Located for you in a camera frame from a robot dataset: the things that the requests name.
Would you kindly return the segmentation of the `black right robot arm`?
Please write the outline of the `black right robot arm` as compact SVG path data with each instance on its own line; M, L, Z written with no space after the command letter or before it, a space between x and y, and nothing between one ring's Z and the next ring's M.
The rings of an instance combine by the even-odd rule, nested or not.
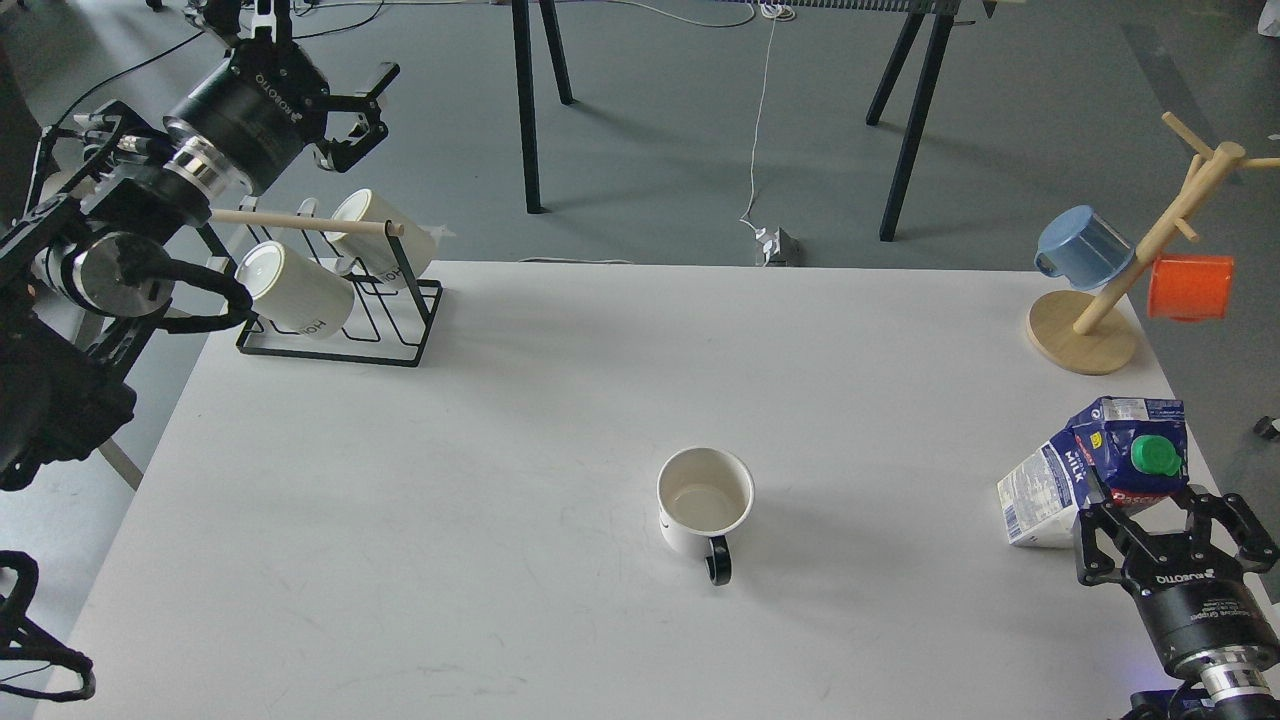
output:
M1187 486L1172 493L1184 529L1152 534L1096 469L1085 480L1092 502L1076 514L1076 578L1124 588L1165 673L1181 683L1166 705L1139 703L1129 717L1277 717L1265 680L1277 665L1277 633L1245 587L1245 574L1275 565L1277 544L1248 502Z

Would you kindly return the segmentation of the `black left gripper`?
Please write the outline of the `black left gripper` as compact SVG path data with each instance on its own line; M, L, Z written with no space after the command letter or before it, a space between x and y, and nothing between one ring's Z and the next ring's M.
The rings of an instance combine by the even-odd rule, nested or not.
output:
M164 117L175 140L209 141L260 195L314 146L324 170L346 173L388 135L380 99L399 76L380 63L371 85L333 95L326 78L293 37L292 1L187 1L186 19L216 37L227 59ZM312 99L312 108L306 105ZM344 138L325 138L330 114L352 115Z

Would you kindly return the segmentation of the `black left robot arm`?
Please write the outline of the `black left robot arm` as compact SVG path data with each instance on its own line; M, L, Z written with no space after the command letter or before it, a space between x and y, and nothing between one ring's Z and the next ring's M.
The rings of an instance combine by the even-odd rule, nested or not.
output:
M292 29L288 1L191 1L198 37L221 64L152 127L109 102L77 127L44 127L20 213L3 233L3 489L52 462L81 461L133 419L125 378L159 331L200 334L251 318L250 293L224 272L172 258L196 231L225 256L214 222L225 191L257 197L305 150L349 170L388 135L379 99L398 65L357 94L332 92Z

